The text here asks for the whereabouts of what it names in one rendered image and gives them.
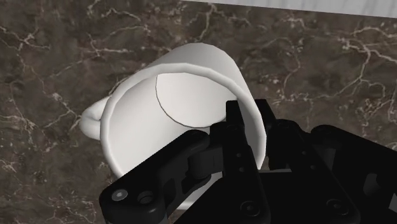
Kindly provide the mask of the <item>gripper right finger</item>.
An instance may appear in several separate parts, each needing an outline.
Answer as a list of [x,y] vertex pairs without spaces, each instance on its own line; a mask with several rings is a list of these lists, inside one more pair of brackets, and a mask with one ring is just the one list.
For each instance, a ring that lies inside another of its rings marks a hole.
[[269,224],[397,224],[397,151],[332,125],[306,132],[255,102],[267,131]]

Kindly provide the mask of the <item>white mug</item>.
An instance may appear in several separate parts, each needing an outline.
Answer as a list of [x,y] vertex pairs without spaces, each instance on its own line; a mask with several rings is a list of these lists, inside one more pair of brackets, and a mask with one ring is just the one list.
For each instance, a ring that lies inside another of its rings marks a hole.
[[101,142],[120,177],[187,130],[223,121],[233,100],[261,167],[267,135],[259,109],[233,58],[205,43],[179,46],[127,78],[83,112],[80,129]]

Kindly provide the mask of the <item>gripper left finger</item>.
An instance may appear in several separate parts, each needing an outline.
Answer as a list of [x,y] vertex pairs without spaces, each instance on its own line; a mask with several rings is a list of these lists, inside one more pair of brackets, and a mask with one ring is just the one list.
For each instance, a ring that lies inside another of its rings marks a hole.
[[246,125],[236,101],[210,132],[189,130],[105,188],[106,224],[167,224],[169,216],[212,174],[222,173],[175,224],[270,224]]

